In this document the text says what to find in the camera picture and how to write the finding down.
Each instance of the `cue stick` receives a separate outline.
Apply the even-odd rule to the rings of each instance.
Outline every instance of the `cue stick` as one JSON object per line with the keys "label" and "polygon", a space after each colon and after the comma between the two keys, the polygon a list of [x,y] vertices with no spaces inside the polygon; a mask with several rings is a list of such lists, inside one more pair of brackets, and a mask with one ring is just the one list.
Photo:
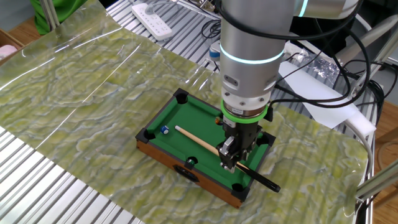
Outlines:
{"label": "cue stick", "polygon": [[[181,132],[183,135],[185,135],[186,137],[190,138],[191,140],[195,141],[196,143],[198,143],[199,145],[203,146],[204,148],[206,148],[207,150],[209,150],[210,152],[212,152],[213,154],[215,154],[216,156],[218,156],[218,150],[213,147],[212,145],[208,144],[207,142],[205,142],[204,140],[194,136],[193,134],[189,133],[188,131],[184,130],[183,128],[181,128],[180,126],[175,126],[175,129],[179,132]],[[271,180],[263,177],[262,175],[260,175],[259,173],[257,173],[256,171],[248,168],[247,166],[243,165],[240,162],[236,163],[236,167],[238,169],[240,169],[242,172],[244,172],[245,174],[249,175],[250,177],[252,177],[254,180],[260,182],[262,185],[268,187],[269,189],[271,189],[272,191],[275,192],[279,192],[280,191],[280,187],[273,183]]]}

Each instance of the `white power strip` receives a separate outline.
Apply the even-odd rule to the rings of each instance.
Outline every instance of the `white power strip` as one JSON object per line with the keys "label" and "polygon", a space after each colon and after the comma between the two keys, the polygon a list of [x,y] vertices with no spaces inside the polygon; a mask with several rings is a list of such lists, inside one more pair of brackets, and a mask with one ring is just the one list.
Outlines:
{"label": "white power strip", "polygon": [[137,4],[132,6],[132,13],[156,40],[161,41],[173,36],[170,27],[156,13],[152,15],[145,13],[147,7],[148,5],[146,3]]}

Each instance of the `blue billiard ball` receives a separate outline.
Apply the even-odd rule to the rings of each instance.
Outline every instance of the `blue billiard ball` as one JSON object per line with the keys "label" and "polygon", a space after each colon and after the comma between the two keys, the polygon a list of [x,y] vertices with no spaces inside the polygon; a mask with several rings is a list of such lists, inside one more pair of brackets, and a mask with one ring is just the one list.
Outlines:
{"label": "blue billiard ball", "polygon": [[163,126],[163,127],[161,127],[160,132],[162,134],[167,134],[167,133],[169,133],[169,128],[167,126]]}

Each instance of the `plastic sheet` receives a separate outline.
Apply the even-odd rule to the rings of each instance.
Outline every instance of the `plastic sheet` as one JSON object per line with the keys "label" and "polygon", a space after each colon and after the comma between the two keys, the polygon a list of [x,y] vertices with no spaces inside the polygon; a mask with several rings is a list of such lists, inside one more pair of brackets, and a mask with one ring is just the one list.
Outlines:
{"label": "plastic sheet", "polygon": [[220,104],[220,76],[115,23],[89,0],[0,67],[0,126],[145,223],[351,223],[366,151],[278,106],[277,137],[237,210],[136,149],[177,88]]}
{"label": "plastic sheet", "polygon": [[[285,53],[284,59],[289,59],[290,63],[298,67],[308,64],[317,56],[316,54],[297,47],[290,42],[286,43]],[[317,76],[318,80],[327,85],[331,84],[332,86],[335,84],[340,72],[340,69],[333,59],[325,59],[324,57],[317,57],[313,62],[306,65],[303,70],[314,71],[314,75]]]}

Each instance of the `metal grating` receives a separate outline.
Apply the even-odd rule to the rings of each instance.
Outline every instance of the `metal grating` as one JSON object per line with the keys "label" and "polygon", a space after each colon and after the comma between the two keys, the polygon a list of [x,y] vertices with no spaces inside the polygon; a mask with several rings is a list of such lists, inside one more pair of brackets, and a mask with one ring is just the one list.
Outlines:
{"label": "metal grating", "polygon": [[[206,60],[206,54],[218,37],[206,40],[200,33],[203,24],[216,17],[204,15],[183,2],[160,7],[156,13],[172,28],[174,36],[170,40],[156,42],[132,15],[128,0],[116,2],[107,11],[124,28],[148,37],[192,62],[216,70],[214,64]],[[339,80],[336,86],[344,86],[343,81]],[[279,90],[274,90],[272,96],[291,98]],[[371,94],[366,93],[361,101],[371,100]],[[285,106],[310,117],[301,103],[287,103]],[[376,122],[374,106],[364,106],[361,112]],[[355,137],[344,125],[335,129]],[[368,137],[370,144],[373,138],[373,134]],[[3,223],[142,222],[0,127],[0,224]]]}

